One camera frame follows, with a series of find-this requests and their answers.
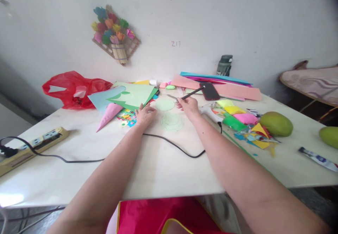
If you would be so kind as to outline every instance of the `wooden lattice frame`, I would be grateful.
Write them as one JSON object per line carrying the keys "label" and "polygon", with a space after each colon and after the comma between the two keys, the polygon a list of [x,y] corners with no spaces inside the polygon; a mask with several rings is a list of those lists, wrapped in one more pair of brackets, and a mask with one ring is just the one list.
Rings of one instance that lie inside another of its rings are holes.
{"label": "wooden lattice frame", "polygon": [[[110,5],[106,6],[106,10],[108,10],[110,13],[116,15],[116,13],[113,11],[113,9]],[[92,41],[95,44],[97,44],[102,50],[104,50],[106,53],[108,53],[110,56],[112,56],[115,59],[114,54],[113,54],[112,44],[105,45],[105,44],[99,43],[95,40],[94,37],[93,37]],[[138,45],[140,44],[140,42],[141,41],[136,36],[134,37],[134,39],[130,39],[126,35],[126,37],[124,38],[122,43],[124,44],[124,49],[126,50],[126,55],[127,55],[128,60],[132,56],[132,54],[135,52],[135,50],[138,47]]]}

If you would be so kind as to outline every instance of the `floor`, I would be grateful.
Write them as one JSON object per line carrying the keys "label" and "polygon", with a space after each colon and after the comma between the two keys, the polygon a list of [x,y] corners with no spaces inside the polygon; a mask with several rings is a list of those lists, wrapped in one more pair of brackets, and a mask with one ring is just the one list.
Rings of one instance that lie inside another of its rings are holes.
{"label": "floor", "polygon": [[[300,189],[290,189],[290,191],[300,199],[308,208],[310,208],[313,212],[319,215],[328,225],[332,226],[337,219],[338,213],[338,205],[324,199],[321,197],[313,188],[300,188]],[[33,215],[39,212],[43,212],[46,210],[54,209],[56,207],[44,207],[44,208],[30,208],[29,215]],[[44,234],[47,229],[55,222],[57,217],[62,211],[56,211],[50,214],[48,217],[27,229],[25,234]],[[8,210],[9,218],[20,218],[21,210],[20,209],[10,209]],[[36,216],[34,218],[30,218],[26,224],[26,226],[34,223],[39,220],[43,216]],[[19,232],[20,221],[11,222],[8,225],[6,234],[16,234]]]}

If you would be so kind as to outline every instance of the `power strip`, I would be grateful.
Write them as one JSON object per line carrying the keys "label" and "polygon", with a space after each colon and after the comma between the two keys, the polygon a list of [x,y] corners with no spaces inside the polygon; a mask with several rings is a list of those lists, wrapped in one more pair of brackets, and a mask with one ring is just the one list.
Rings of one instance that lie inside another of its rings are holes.
{"label": "power strip", "polygon": [[[69,132],[67,130],[63,127],[58,127],[34,139],[33,141],[30,141],[29,144],[36,150],[36,152],[42,153],[46,149],[66,139],[68,135]],[[23,145],[21,148],[18,148],[18,150],[17,154],[12,157],[5,158],[5,160],[0,162],[0,177],[36,156],[36,154],[34,154],[27,145]]]}

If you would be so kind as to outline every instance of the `mango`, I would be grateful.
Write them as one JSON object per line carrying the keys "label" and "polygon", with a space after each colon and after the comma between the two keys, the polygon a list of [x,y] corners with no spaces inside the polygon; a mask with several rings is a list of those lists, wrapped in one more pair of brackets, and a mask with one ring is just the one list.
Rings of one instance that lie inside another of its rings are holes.
{"label": "mango", "polygon": [[338,149],[338,127],[324,127],[320,129],[319,137],[327,145]]}
{"label": "mango", "polygon": [[259,123],[265,126],[268,132],[275,137],[287,137],[293,130],[292,122],[278,112],[265,113]]}

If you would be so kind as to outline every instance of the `smartphone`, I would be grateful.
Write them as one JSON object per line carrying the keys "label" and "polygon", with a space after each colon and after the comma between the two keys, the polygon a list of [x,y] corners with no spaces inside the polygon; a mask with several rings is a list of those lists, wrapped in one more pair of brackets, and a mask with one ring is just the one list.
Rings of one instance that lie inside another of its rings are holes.
{"label": "smartphone", "polygon": [[202,92],[205,100],[218,100],[220,98],[217,90],[211,82],[201,82],[200,87],[204,87],[204,89],[202,89]]}

